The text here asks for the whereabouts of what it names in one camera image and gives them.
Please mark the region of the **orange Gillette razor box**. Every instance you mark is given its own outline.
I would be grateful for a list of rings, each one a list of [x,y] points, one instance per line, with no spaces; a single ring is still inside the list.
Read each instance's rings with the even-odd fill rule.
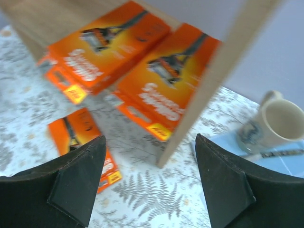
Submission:
[[[87,108],[82,108],[53,121],[48,125],[48,129],[59,155],[69,153],[102,134]],[[105,162],[97,192],[100,193],[121,179],[122,175],[118,166],[109,148],[106,148]]]
[[[170,138],[221,41],[182,23],[105,97],[161,141]]]
[[[170,30],[162,19],[128,1],[49,45],[38,67],[78,105],[126,74]]]

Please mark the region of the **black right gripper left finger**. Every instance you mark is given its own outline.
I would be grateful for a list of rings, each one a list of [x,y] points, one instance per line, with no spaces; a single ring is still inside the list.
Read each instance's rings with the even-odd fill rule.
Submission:
[[[78,149],[0,178],[2,228],[86,228],[106,155],[98,136]]]

